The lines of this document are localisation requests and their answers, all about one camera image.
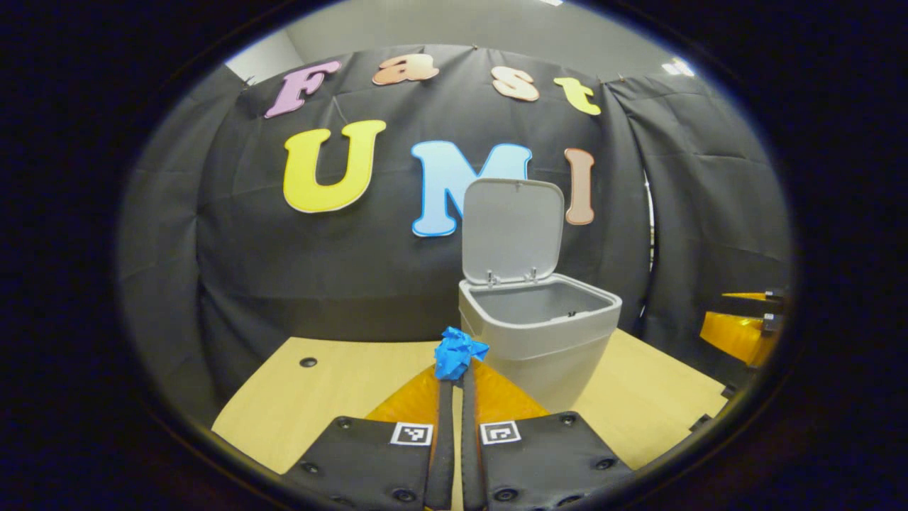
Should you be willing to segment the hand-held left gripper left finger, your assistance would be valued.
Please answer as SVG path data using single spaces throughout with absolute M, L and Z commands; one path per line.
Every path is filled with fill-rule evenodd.
M 430 367 L 366 417 L 338 415 L 282 481 L 341 511 L 451 511 L 452 389 Z

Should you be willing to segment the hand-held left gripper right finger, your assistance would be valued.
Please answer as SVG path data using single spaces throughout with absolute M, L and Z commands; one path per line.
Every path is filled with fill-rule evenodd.
M 465 511 L 560 511 L 610 501 L 633 480 L 580 413 L 551 413 L 480 361 L 463 376 Z

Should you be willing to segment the blue paper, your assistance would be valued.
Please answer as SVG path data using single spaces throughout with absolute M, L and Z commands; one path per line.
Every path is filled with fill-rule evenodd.
M 434 350 L 434 376 L 441 381 L 455 381 L 463 376 L 473 359 L 483 361 L 489 345 L 449 326 L 442 332 L 442 340 Z

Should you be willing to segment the white desktop garbage bin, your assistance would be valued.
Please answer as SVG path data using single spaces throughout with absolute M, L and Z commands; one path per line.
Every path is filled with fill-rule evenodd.
M 463 331 L 486 344 L 485 363 L 546 410 L 569 410 L 614 333 L 618 295 L 557 271 L 564 196 L 557 185 L 477 179 L 464 198 Z

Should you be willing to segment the light wooden desktop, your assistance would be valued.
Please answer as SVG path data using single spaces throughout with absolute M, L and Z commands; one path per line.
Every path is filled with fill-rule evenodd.
M 438 344 L 292 337 L 224 405 L 214 433 L 283 476 L 333 418 L 366 417 L 406 381 L 434 368 Z M 304 357 L 319 363 L 302 368 Z M 465 511 L 463 376 L 450 381 L 455 449 L 451 511 Z M 633 469 L 633 482 L 645 465 L 674 449 L 727 403 L 724 384 L 618 330 L 569 410 L 580 413 Z

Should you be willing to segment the black backdrop cloth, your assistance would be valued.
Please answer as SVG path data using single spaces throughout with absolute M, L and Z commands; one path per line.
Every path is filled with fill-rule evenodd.
M 700 78 L 609 83 L 466 45 L 331 56 L 246 84 L 211 68 L 153 131 L 124 194 L 117 284 L 136 351 L 211 426 L 289 337 L 406 342 L 458 322 L 475 177 L 557 185 L 557 271 L 616 293 L 617 326 L 722 382 L 714 298 L 792 280 L 775 159 Z

